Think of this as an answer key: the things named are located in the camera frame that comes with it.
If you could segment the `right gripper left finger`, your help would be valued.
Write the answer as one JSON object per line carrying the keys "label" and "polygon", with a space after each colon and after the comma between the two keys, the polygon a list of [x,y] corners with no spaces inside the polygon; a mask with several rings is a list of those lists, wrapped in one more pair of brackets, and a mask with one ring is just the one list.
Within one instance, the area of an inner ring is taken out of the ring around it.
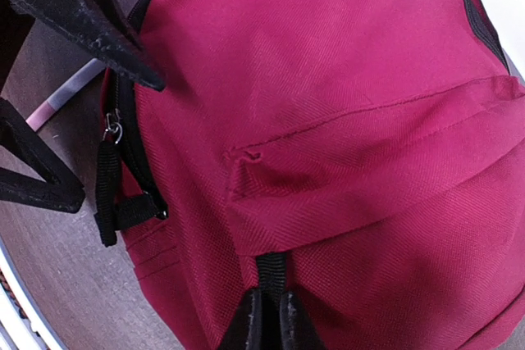
{"label": "right gripper left finger", "polygon": [[263,305],[260,289],[242,297],[218,350],[260,350],[262,348]]}

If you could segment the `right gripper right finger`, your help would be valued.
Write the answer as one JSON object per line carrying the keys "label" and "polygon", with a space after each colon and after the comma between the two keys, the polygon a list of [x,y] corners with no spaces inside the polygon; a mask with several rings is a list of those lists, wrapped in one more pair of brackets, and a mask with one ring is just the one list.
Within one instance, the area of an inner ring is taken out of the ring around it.
{"label": "right gripper right finger", "polygon": [[326,350],[299,297],[292,291],[281,296],[281,345],[285,350]]}

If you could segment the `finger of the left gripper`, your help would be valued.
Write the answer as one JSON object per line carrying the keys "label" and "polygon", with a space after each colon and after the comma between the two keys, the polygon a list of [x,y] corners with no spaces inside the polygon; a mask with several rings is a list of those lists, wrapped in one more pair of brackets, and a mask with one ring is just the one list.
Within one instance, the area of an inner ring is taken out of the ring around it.
{"label": "finger of the left gripper", "polygon": [[139,41],[132,16],[117,0],[1,0],[1,79],[6,80],[39,20],[116,73],[161,91],[162,73]]}
{"label": "finger of the left gripper", "polygon": [[3,201],[67,213],[79,211],[85,199],[83,184],[5,99],[1,100],[1,146],[40,176],[37,180],[2,168]]}

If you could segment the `pink capped white marker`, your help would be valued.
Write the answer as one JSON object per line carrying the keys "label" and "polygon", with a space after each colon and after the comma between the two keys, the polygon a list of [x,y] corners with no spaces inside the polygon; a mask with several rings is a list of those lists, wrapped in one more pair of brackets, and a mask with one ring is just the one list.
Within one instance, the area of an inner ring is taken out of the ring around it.
{"label": "pink capped white marker", "polygon": [[90,84],[91,81],[105,71],[105,69],[105,65],[97,59],[88,61],[60,87],[58,87],[48,98],[46,98],[30,114],[26,119],[26,123],[33,131],[38,131],[82,88]]}

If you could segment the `red backpack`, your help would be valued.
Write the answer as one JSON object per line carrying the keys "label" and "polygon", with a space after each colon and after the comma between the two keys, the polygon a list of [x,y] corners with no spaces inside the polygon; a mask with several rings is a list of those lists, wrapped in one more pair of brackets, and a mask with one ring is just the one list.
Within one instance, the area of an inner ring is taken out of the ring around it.
{"label": "red backpack", "polygon": [[524,88],[481,0],[139,0],[95,220],[188,349],[262,293],[326,349],[493,349],[524,317]]}

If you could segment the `front aluminium rail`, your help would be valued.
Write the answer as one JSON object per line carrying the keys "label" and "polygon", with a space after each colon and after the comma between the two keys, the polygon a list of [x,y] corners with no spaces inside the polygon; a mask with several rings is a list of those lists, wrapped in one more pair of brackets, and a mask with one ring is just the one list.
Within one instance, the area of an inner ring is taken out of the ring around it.
{"label": "front aluminium rail", "polygon": [[30,295],[3,240],[1,240],[1,349],[67,349]]}

